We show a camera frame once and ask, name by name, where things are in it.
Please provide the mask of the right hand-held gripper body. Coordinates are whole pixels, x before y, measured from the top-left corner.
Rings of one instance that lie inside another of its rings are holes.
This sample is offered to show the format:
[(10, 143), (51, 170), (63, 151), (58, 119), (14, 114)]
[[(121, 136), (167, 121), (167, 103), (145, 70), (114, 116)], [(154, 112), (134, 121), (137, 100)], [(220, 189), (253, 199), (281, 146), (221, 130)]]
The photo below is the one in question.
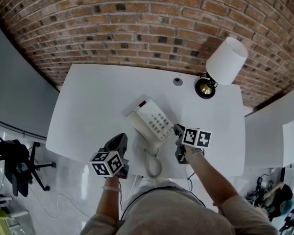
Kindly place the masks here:
[(212, 132), (210, 131), (184, 127), (180, 124), (175, 124), (173, 130), (177, 136), (175, 157), (179, 164), (188, 164), (185, 146), (197, 148), (204, 152), (204, 149), (207, 149), (210, 145), (210, 139), (212, 137)]

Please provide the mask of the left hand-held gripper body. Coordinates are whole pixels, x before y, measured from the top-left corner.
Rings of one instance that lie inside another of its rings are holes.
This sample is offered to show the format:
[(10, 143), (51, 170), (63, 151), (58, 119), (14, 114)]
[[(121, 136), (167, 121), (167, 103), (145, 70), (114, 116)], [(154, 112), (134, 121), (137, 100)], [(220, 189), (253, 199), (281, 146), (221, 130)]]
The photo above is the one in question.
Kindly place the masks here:
[(129, 165), (128, 160), (124, 158), (127, 142), (127, 135), (121, 133), (114, 136), (93, 155), (90, 164), (97, 176), (127, 178)]

